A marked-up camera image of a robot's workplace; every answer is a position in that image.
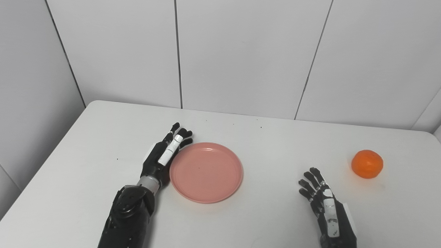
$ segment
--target white wall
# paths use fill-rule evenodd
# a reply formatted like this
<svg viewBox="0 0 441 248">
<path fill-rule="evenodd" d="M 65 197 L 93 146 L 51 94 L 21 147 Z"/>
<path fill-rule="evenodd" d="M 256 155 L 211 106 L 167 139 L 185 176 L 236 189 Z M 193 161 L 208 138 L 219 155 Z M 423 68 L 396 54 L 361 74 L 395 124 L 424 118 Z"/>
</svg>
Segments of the white wall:
<svg viewBox="0 0 441 248">
<path fill-rule="evenodd" d="M 183 107 L 294 119 L 330 4 L 177 1 Z"/>
<path fill-rule="evenodd" d="M 48 0 L 86 104 L 180 107 L 173 0 Z"/>
<path fill-rule="evenodd" d="M 1 1 L 0 216 L 83 109 L 45 1 Z"/>
<path fill-rule="evenodd" d="M 307 81 L 330 4 L 177 1 L 181 98 L 172 0 L 49 0 L 86 103 L 290 119 L 300 103 L 299 120 L 432 132 L 441 3 L 334 1 Z"/>
<path fill-rule="evenodd" d="M 421 113 L 412 130 L 433 133 L 441 125 L 441 90 L 435 95 L 430 104 Z"/>
<path fill-rule="evenodd" d="M 435 137 L 441 142 L 441 126 L 434 132 Z"/>
<path fill-rule="evenodd" d="M 441 88 L 440 9 L 334 1 L 297 119 L 412 128 Z"/>
</svg>

